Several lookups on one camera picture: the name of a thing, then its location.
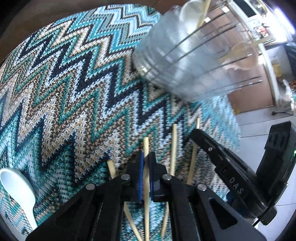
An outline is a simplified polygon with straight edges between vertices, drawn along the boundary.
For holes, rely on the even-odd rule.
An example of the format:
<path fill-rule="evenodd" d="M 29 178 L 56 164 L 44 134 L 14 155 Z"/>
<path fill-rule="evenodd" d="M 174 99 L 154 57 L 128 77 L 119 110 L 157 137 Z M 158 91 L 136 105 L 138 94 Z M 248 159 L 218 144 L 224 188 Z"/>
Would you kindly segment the brown kitchen cabinets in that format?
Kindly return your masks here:
<path fill-rule="evenodd" d="M 227 46 L 233 47 L 239 42 L 252 42 L 261 38 L 256 27 L 249 27 L 229 6 L 229 1 L 217 1 L 211 4 L 209 18 L 217 18 L 215 27 L 226 28 L 236 24 L 236 29 L 226 33 Z M 237 86 L 228 94 L 236 113 L 269 108 L 276 105 L 278 88 L 274 87 L 275 75 L 264 44 L 256 48 L 258 65 L 250 70 L 229 68 L 227 71 L 234 77 Z"/>

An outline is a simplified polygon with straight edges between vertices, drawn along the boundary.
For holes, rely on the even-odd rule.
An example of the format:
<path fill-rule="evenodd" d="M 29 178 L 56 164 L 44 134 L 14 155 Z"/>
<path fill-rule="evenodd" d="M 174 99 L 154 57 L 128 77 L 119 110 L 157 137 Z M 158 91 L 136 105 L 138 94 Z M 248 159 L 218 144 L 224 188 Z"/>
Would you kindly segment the clear plastic utensil holder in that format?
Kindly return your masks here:
<path fill-rule="evenodd" d="M 160 17 L 132 55 L 142 78 L 188 102 L 234 90 L 237 82 L 219 59 L 231 50 L 225 35 L 237 25 L 215 27 L 217 18 L 208 16 L 211 4 L 203 25 L 192 33 L 187 32 L 179 19 L 182 6 L 173 6 Z"/>

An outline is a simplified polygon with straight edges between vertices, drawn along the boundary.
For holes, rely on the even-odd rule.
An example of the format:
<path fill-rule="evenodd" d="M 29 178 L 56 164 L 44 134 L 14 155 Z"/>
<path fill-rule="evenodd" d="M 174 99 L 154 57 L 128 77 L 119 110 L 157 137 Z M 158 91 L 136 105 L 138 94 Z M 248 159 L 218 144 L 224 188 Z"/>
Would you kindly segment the white ceramic spoon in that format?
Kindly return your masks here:
<path fill-rule="evenodd" d="M 192 33 L 203 25 L 211 4 L 211 0 L 188 1 L 180 10 L 179 19 L 184 23 L 188 33 Z"/>
<path fill-rule="evenodd" d="M 1 184 L 22 208 L 32 230 L 35 230 L 38 227 L 33 212 L 36 196 L 30 182 L 21 172 L 12 168 L 2 168 Z"/>

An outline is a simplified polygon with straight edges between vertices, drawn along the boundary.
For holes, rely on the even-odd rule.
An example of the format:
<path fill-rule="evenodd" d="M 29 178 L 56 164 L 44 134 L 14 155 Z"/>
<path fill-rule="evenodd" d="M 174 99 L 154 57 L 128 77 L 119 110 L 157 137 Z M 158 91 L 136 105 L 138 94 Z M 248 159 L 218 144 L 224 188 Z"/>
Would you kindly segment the zigzag patterned mat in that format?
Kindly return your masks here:
<path fill-rule="evenodd" d="M 132 63 L 161 14 L 110 4 L 52 22 L 23 40 L 1 65 L 1 168 L 21 172 L 42 224 L 88 183 L 121 174 L 148 137 L 169 166 L 177 125 L 176 176 L 188 176 L 196 122 L 233 152 L 240 129 L 227 96 L 186 103 L 143 80 Z"/>

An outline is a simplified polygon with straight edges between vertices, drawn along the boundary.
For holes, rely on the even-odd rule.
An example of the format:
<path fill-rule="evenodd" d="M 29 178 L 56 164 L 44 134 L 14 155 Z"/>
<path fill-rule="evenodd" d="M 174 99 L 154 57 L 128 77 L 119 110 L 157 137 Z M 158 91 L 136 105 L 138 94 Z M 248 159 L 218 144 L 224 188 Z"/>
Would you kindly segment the beige wooden spoon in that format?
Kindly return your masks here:
<path fill-rule="evenodd" d="M 239 42 L 235 44 L 228 54 L 221 57 L 221 64 L 229 68 L 237 68 L 241 70 L 250 70 L 258 65 L 258 57 L 256 48 L 259 44 L 263 44 L 273 39 L 273 36 L 264 37 L 252 42 Z"/>

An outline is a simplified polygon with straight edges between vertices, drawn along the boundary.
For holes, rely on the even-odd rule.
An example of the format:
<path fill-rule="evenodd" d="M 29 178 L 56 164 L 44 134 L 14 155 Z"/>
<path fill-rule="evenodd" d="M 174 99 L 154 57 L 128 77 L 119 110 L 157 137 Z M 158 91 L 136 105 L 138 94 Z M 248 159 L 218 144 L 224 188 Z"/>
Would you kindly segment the white microwave oven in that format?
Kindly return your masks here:
<path fill-rule="evenodd" d="M 264 23 L 267 9 L 262 1 L 229 1 L 228 4 L 249 27 Z"/>

